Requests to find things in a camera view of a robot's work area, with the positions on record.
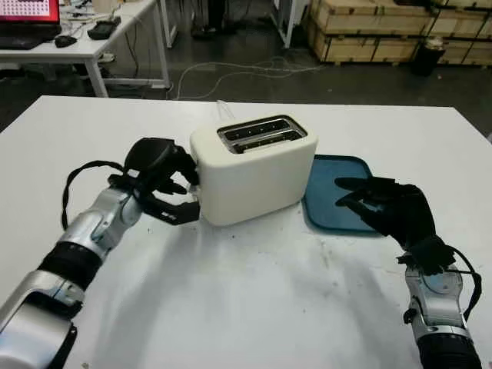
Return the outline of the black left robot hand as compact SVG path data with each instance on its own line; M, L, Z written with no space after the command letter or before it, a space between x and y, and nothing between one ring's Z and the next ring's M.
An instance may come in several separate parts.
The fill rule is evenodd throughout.
M136 188L141 194L158 191L164 194L187 194L171 177L180 173L190 185L198 185L196 164L186 150L168 138L142 138L129 151L126 172L137 171Z

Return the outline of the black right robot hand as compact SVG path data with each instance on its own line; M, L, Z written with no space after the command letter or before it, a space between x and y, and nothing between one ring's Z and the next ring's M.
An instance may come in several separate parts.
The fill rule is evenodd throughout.
M392 178L336 178L348 191L336 201L384 236L391 236L404 249L437 235L427 199L417 186L399 184Z

